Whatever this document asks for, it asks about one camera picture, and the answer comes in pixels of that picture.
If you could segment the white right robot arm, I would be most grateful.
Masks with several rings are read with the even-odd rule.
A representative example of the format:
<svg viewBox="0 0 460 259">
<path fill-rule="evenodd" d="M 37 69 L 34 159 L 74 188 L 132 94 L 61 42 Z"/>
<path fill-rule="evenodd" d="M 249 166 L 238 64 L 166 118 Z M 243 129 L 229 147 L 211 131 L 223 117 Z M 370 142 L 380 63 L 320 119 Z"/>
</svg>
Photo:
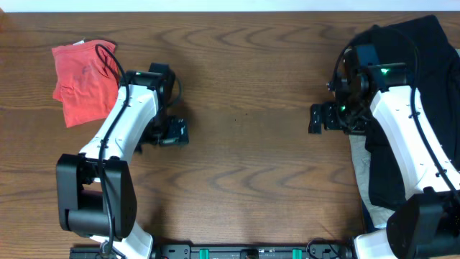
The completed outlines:
<svg viewBox="0 0 460 259">
<path fill-rule="evenodd" d="M 381 63 L 374 45 L 345 47 L 328 89 L 332 102 L 310 108 L 309 133 L 364 134 L 383 129 L 402 175 L 407 201 L 386 227 L 353 239 L 342 258 L 434 258 L 459 254 L 459 172 L 430 125 L 405 63 Z"/>
</svg>

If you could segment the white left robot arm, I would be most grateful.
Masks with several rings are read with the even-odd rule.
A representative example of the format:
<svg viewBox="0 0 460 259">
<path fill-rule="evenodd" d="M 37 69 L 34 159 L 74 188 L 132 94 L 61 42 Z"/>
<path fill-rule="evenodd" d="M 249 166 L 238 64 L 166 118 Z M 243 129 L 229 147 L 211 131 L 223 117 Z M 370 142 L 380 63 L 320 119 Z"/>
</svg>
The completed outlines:
<svg viewBox="0 0 460 259">
<path fill-rule="evenodd" d="M 154 238 L 136 221 L 129 164 L 143 144 L 188 144 L 187 122 L 167 114 L 177 83 L 165 64 L 127 71 L 116 103 L 93 139 L 77 155 L 61 155 L 56 165 L 60 226 L 99 243 L 71 248 L 71 258 L 152 256 Z"/>
</svg>

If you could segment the red printed t-shirt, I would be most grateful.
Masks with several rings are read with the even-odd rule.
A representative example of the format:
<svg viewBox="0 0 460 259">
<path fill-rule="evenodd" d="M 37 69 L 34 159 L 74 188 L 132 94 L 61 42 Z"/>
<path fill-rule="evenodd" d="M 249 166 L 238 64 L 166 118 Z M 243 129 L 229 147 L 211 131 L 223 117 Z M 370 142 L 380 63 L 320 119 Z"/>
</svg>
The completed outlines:
<svg viewBox="0 0 460 259">
<path fill-rule="evenodd" d="M 118 68 L 107 52 L 116 45 L 91 40 L 54 47 L 57 83 L 52 97 L 63 105 L 65 125 L 106 118 L 118 96 Z"/>
</svg>

